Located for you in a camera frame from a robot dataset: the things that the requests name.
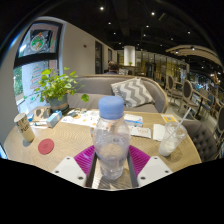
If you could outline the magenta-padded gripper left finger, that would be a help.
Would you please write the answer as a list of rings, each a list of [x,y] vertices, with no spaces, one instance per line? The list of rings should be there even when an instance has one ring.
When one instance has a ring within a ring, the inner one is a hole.
[[[91,188],[96,161],[94,146],[90,146],[75,157],[65,157],[52,173],[81,187]]]

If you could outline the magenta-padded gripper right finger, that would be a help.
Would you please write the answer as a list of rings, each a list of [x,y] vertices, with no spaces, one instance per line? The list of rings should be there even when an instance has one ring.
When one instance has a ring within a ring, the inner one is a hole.
[[[129,146],[127,161],[133,188],[143,187],[172,174],[159,156],[150,157],[132,145]]]

